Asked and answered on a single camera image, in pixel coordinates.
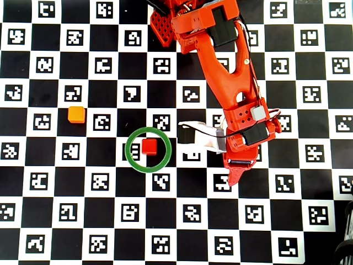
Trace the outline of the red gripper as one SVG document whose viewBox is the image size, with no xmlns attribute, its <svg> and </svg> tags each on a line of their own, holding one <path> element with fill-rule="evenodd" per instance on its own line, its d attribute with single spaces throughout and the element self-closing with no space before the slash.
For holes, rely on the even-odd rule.
<svg viewBox="0 0 353 265">
<path fill-rule="evenodd" d="M 229 169 L 229 185 L 236 185 L 242 174 L 256 162 L 258 146 L 275 136 L 276 122 L 261 122 L 227 138 L 223 164 Z"/>
</svg>

